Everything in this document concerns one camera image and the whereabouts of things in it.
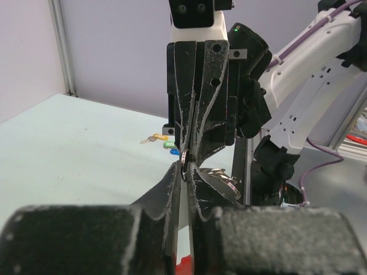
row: red object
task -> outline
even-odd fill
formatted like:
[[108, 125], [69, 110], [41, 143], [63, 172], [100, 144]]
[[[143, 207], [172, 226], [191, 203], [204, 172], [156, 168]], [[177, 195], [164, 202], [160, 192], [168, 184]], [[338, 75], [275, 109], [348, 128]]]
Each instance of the red object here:
[[352, 135], [347, 135], [346, 137], [348, 139], [354, 141], [354, 142], [357, 142], [357, 143], [360, 143], [360, 144], [363, 144], [363, 145], [367, 145], [367, 140], [365, 140], [365, 139], [361, 139], [359, 137], [352, 136]]
[[176, 275], [191, 275], [191, 256], [181, 259], [181, 263], [176, 266]]

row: light gray wall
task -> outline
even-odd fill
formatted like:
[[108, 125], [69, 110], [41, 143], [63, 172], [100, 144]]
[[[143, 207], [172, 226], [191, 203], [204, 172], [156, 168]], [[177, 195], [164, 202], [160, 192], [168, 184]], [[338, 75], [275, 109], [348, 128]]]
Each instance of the light gray wall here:
[[[61, 1], [80, 97], [166, 116], [168, 0]], [[225, 13], [227, 28], [235, 22], [249, 26], [275, 53], [314, 19], [317, 3], [318, 0], [237, 0], [236, 8]], [[320, 143], [330, 139], [361, 82], [358, 85], [326, 114], [313, 132], [313, 139]], [[283, 111], [281, 108], [275, 116]]]
[[66, 93], [48, 1], [0, 1], [0, 123]]

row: cable clip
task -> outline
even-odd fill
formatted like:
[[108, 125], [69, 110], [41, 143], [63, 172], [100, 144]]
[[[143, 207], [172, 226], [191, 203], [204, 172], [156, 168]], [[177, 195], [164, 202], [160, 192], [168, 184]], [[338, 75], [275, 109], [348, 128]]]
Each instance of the cable clip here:
[[278, 65], [283, 64], [283, 60], [277, 54], [273, 54], [273, 58], [278, 62]]
[[330, 15], [330, 14], [329, 14], [329, 15], [325, 15], [325, 16], [322, 18], [322, 20], [324, 20], [324, 19], [327, 19], [329, 23], [331, 23], [331, 22], [333, 21], [333, 18], [331, 17], [331, 15]]

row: green key tag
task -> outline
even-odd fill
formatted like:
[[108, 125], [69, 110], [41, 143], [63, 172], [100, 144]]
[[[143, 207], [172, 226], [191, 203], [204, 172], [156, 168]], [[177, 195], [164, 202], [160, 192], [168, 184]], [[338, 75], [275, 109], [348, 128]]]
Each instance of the green key tag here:
[[163, 143], [163, 148], [164, 149], [175, 149], [176, 145], [174, 145], [174, 142], [166, 141]]

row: yellow key tag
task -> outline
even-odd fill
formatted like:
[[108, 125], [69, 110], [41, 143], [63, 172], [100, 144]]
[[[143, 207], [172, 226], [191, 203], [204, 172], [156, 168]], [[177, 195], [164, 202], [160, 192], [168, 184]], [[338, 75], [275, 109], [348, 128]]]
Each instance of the yellow key tag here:
[[160, 133], [155, 133], [153, 137], [160, 140], [168, 140], [168, 136], [163, 136]]

